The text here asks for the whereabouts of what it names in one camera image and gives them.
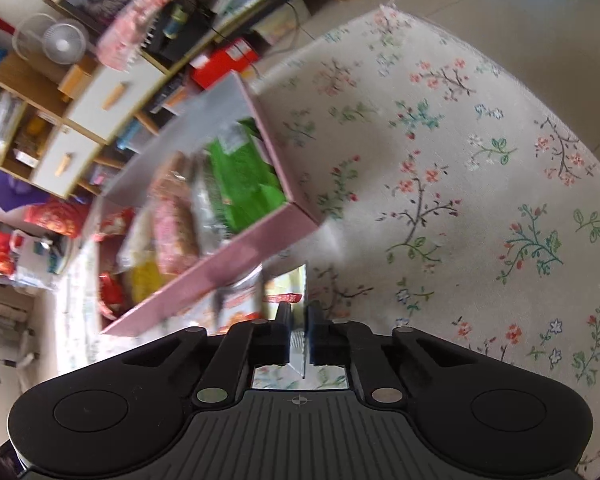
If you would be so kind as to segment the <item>pink cardboard box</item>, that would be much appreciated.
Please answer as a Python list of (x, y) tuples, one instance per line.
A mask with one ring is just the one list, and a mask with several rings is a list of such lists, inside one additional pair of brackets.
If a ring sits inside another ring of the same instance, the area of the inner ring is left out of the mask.
[(214, 252), (202, 254), (193, 266), (121, 318), (108, 321), (101, 316), (99, 324), (103, 334), (133, 337), (146, 332), (210, 290), (236, 281), (320, 225), (320, 215), (301, 191), (258, 99), (235, 72), (195, 96), (181, 116), (172, 119), (143, 153), (132, 158), (99, 196), (100, 213), (104, 216), (124, 207), (143, 206), (154, 173), (172, 153), (193, 155), (245, 118), (256, 122), (261, 133), (257, 142), (259, 152), (273, 165), (286, 202), (245, 231), (222, 242), (220, 222), (211, 218), (211, 198), (202, 192), (201, 177), (194, 177), (193, 189), (186, 197), (193, 206), (199, 243), (203, 248), (213, 248)]

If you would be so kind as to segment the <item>red cardboard box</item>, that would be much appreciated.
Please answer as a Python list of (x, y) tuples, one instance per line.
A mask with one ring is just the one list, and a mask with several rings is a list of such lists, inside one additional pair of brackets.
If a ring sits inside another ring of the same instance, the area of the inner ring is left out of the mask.
[(258, 52), (244, 38), (224, 47), (201, 53), (189, 63), (189, 79), (201, 89), (208, 89), (226, 74), (242, 73), (259, 61)]

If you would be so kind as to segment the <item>lotus root chips packet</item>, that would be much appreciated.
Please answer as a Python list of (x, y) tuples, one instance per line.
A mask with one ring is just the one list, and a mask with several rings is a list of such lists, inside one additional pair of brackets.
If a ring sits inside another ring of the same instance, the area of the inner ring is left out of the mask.
[(232, 284), (220, 290), (220, 310), (216, 333), (223, 335), (235, 324), (262, 318), (263, 280), (259, 264)]

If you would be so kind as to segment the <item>purple hat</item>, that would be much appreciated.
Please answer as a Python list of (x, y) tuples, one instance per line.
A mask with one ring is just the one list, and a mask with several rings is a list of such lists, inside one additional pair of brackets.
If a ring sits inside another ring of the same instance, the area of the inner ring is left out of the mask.
[(44, 204), (48, 196), (50, 194), (47, 192), (0, 169), (1, 211), (9, 212), (25, 206)]

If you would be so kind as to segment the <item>red patterned bag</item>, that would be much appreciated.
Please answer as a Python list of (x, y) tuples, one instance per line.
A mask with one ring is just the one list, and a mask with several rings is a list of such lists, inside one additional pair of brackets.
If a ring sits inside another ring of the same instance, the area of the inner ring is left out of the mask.
[(88, 205), (51, 197), (44, 204), (27, 206), (24, 221), (74, 240), (81, 235), (89, 212)]

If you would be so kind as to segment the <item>yellow snack packet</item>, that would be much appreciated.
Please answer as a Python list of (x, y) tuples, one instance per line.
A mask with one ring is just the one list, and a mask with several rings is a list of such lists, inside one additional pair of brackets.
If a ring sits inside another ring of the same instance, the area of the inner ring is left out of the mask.
[(136, 266), (132, 266), (128, 271), (132, 304), (140, 304), (170, 281), (170, 275), (160, 272), (155, 257), (150, 257)]

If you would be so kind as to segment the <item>floral white cloth mat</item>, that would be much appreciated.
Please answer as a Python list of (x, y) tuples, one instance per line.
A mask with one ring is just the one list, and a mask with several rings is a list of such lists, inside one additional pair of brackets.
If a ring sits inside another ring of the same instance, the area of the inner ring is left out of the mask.
[(577, 390), (600, 476), (600, 167), (536, 96), (391, 6), (252, 85), (320, 227), (271, 259), (269, 309), (460, 344)]

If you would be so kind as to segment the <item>clear white snack bag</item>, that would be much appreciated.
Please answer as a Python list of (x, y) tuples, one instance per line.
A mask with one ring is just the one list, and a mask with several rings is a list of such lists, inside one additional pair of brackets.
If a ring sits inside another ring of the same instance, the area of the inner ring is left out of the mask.
[(152, 203), (137, 211), (117, 254), (117, 268), (126, 272), (154, 258), (154, 216)]

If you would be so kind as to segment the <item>brown wafer packet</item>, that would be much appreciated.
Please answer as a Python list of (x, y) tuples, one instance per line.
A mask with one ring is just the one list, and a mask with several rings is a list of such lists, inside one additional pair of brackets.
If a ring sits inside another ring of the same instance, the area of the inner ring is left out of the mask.
[(193, 161), (183, 152), (174, 152), (152, 176), (148, 194), (157, 200), (188, 200)]

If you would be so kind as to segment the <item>silver red-label snack packet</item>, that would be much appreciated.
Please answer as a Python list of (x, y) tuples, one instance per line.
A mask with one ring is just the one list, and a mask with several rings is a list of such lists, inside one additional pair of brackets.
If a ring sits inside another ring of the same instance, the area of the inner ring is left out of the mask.
[(274, 320), (280, 305), (290, 307), (288, 362), (286, 369), (294, 379), (306, 378), (306, 265), (296, 266), (270, 278), (264, 285), (263, 307), (266, 316)]

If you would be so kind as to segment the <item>pink flower snack bar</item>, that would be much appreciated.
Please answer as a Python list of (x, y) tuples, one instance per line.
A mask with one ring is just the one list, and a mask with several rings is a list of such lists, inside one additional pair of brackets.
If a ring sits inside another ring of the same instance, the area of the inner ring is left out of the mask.
[(199, 259), (195, 223), (189, 204), (179, 198), (152, 201), (152, 229), (161, 274), (178, 275)]

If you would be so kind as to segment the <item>red snack packet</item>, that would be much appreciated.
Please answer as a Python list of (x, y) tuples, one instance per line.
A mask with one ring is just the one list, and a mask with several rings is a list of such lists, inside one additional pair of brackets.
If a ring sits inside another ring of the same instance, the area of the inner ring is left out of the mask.
[(98, 306), (104, 318), (115, 321), (123, 313), (124, 292), (117, 279), (104, 272), (98, 277)]

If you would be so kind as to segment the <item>silver green snack packet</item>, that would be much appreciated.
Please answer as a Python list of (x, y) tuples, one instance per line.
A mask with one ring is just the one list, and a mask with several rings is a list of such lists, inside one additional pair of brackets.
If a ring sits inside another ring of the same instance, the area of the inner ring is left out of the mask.
[(194, 155), (192, 211), (198, 245), (203, 255), (213, 254), (232, 240), (234, 233), (228, 225), (220, 187), (207, 150)]

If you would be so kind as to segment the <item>pink floral cloth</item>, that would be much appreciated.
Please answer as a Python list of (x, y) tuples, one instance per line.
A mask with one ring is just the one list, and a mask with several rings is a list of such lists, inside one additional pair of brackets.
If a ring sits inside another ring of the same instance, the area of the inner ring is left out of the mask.
[(100, 36), (96, 55), (103, 66), (124, 72), (138, 55), (157, 14), (171, 0), (131, 0)]

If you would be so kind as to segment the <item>wooden white drawer cabinet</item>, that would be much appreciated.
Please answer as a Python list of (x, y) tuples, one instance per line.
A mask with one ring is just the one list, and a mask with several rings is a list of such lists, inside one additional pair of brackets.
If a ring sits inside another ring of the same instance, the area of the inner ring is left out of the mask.
[(126, 127), (160, 129), (163, 91), (198, 54), (242, 38), (285, 8), (293, 9), (294, 0), (171, 0), (124, 72), (98, 62), (102, 35), (93, 38), (84, 25), (82, 60), (54, 63), (43, 51), (43, 34), (73, 18), (47, 4), (43, 13), (27, 13), (0, 62), (0, 169), (62, 198), (86, 188), (88, 170), (110, 164), (106, 149)]

